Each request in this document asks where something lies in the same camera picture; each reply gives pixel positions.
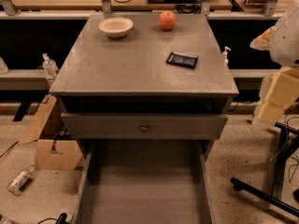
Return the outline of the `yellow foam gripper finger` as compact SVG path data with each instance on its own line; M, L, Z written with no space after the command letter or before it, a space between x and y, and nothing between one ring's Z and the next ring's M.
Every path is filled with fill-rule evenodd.
M299 98L299 70L282 67L263 78L260 100L254 110L254 121L274 125Z
M249 46L257 50L270 50L272 46L272 36L275 31L274 26L265 30L261 35L254 38Z

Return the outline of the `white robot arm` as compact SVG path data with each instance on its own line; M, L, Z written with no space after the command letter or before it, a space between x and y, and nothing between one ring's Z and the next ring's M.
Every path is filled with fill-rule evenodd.
M268 50L271 60L281 66L274 75L263 79L254 110L255 123L274 125L299 98L299 0L249 46Z

